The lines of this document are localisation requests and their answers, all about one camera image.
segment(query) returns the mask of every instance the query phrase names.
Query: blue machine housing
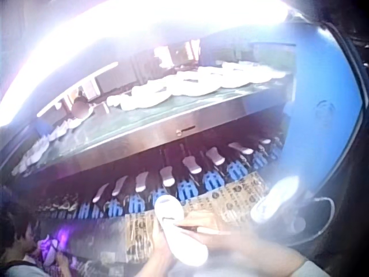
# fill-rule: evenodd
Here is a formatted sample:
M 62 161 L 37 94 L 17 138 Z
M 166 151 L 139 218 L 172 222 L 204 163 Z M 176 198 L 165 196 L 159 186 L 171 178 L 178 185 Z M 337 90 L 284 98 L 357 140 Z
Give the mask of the blue machine housing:
M 201 39 L 199 64 L 214 66 L 214 50 L 243 42 L 296 46 L 295 95 L 285 108 L 291 120 L 275 178 L 298 175 L 316 193 L 360 121 L 364 102 L 353 69 L 327 28 L 306 23 L 244 26 L 210 35 Z

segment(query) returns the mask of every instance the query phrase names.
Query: rack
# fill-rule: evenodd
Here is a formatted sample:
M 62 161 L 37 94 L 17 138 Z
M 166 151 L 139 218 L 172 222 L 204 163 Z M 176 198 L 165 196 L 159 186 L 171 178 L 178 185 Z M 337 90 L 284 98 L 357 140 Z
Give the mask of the rack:
M 53 142 L 21 182 L 51 182 L 283 104 L 292 82 L 287 75 L 196 98 L 171 97 L 152 108 L 93 114 Z

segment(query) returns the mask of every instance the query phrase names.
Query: worker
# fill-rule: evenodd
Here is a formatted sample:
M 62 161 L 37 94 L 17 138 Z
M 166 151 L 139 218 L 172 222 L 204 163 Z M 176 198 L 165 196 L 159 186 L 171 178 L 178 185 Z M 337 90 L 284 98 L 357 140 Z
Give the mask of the worker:
M 247 265 L 254 272 L 257 272 L 256 276 L 329 277 L 326 272 L 311 261 L 308 261 L 297 251 L 279 244 L 264 241 L 258 238 L 251 230 L 243 230 L 241 233 L 229 232 L 229 227 L 224 221 L 212 212 L 190 212 L 183 221 L 177 222 L 176 224 L 179 227 L 198 226 L 217 230 L 220 234 L 209 235 L 182 229 L 185 234 L 206 245 L 209 250 L 226 250 L 239 253 L 247 261 Z M 165 240 L 164 233 L 159 231 L 157 220 L 153 228 L 153 244 L 153 253 L 137 277 L 166 276 L 167 271 L 175 262 Z M 216 276 L 224 276 L 224 274 L 225 272 L 222 271 Z
M 7 203 L 0 212 L 0 276 L 46 277 L 49 276 L 34 263 L 27 261 L 27 254 L 37 249 L 35 241 L 36 219 L 28 210 L 16 203 Z M 63 277 L 70 277 L 68 259 L 57 253 L 57 264 Z

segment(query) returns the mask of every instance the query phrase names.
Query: cable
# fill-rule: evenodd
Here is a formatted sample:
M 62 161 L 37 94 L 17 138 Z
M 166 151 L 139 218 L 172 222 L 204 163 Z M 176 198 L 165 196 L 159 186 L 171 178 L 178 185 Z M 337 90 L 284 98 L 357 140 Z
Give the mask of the cable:
M 287 246 L 295 246 L 295 245 L 298 245 L 298 244 L 304 244 L 306 242 L 309 242 L 309 241 L 312 241 L 312 240 L 316 239 L 317 237 L 319 237 L 321 234 L 323 234 L 327 230 L 329 224 L 332 222 L 334 214 L 336 213 L 336 206 L 334 205 L 333 200 L 329 197 L 318 197 L 318 198 L 314 198 L 312 201 L 313 202 L 328 201 L 330 203 L 330 207 L 331 207 L 330 208 L 330 215 L 329 215 L 329 219 L 328 219 L 327 223 L 315 235 L 312 235 L 308 238 L 302 239 L 302 240 L 297 241 L 297 242 L 293 242 L 291 244 L 287 244 Z

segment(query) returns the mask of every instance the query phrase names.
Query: hand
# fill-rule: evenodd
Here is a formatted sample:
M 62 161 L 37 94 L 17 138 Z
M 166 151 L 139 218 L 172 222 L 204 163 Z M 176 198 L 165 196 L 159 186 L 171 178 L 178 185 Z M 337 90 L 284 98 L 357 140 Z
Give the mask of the hand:
M 159 222 L 156 218 L 153 225 L 152 240 L 154 244 L 153 254 L 160 254 L 168 259 L 173 259 L 173 255 L 171 250 L 169 249 L 167 239 L 165 238 L 164 232 L 160 229 Z
M 197 227 L 197 233 L 183 232 L 210 249 L 232 250 L 242 254 L 252 267 L 270 276 L 290 276 L 304 263 L 304 257 L 298 252 L 258 238 L 251 229 L 230 231 L 229 227 L 214 213 L 207 211 L 191 212 L 177 226 Z M 211 229 L 213 234 L 200 233 Z
M 193 237 L 210 249 L 236 250 L 235 246 L 241 240 L 257 239 L 251 230 L 241 233 L 231 231 L 222 218 L 209 211 L 190 212 L 185 219 L 176 223 L 177 226 L 197 227 L 197 232 L 182 229 L 182 232 Z
M 167 276 L 168 269 L 172 266 L 174 257 L 169 249 L 167 239 L 163 231 L 159 228 L 157 219 L 154 219 L 152 231 L 154 250 L 150 255 L 148 262 L 136 275 L 136 277 L 164 277 Z
M 68 258 L 64 256 L 61 252 L 57 253 L 56 260 L 60 268 L 69 268 Z

